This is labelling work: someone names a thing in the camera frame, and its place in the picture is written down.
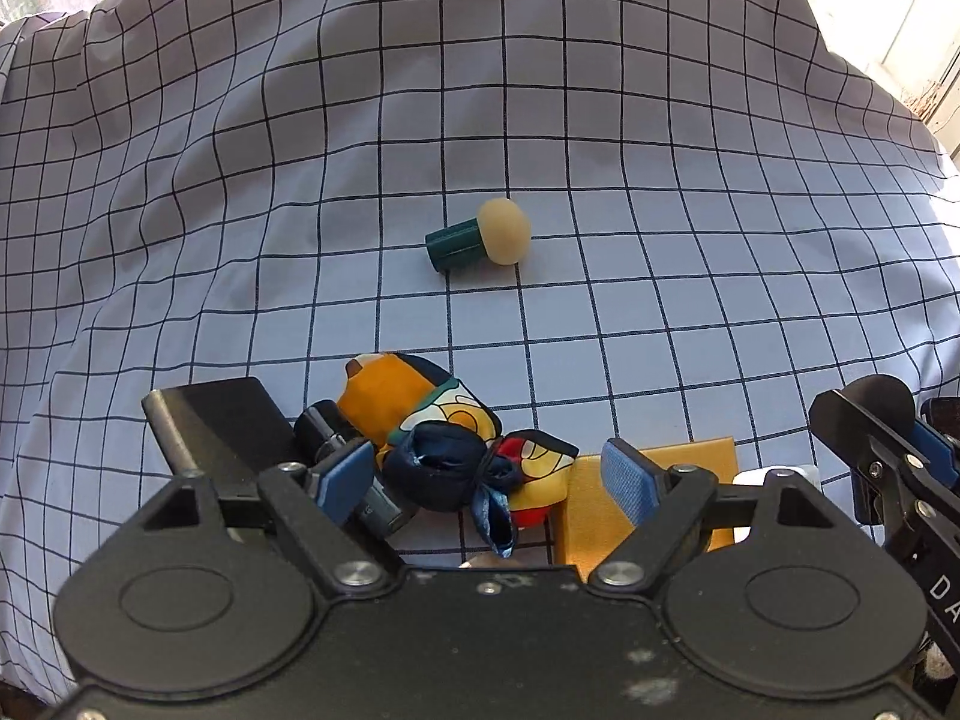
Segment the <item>grid pattern cloth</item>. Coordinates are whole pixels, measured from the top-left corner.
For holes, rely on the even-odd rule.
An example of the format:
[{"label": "grid pattern cloth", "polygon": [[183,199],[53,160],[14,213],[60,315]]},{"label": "grid pattern cloth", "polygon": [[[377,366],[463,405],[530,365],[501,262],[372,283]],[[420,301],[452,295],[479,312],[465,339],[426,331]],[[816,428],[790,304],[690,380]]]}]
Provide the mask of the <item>grid pattern cloth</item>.
[{"label": "grid pattern cloth", "polygon": [[[956,170],[805,0],[107,0],[0,70],[0,676],[44,699],[56,591],[167,476],[152,388],[254,375],[294,418],[406,350],[508,430],[733,435],[847,508],[813,396],[957,394]],[[435,274],[424,234],[503,194],[524,262]],[[437,514],[397,547],[483,549]]]}]

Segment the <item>screw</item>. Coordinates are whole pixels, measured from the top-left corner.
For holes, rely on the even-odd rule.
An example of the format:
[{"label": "screw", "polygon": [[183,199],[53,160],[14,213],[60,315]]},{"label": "screw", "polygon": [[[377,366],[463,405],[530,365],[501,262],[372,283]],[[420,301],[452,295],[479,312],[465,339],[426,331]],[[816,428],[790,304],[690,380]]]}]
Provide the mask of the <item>screw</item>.
[{"label": "screw", "polygon": [[307,482],[307,470],[306,466],[303,463],[298,461],[287,461],[286,463],[277,464],[277,468],[283,471],[290,479],[301,487],[306,487]]},{"label": "screw", "polygon": [[914,506],[917,510],[917,514],[920,514],[921,517],[933,519],[933,517],[936,517],[937,515],[937,512],[934,512],[933,507],[930,506],[930,504],[928,504],[926,501],[917,501]]},{"label": "screw", "polygon": [[347,587],[368,587],[376,584],[383,576],[383,570],[369,560],[351,560],[338,565],[333,570],[333,576]]},{"label": "screw", "polygon": [[613,560],[597,568],[597,579],[611,587],[629,587],[643,580],[643,569],[635,562]]}]

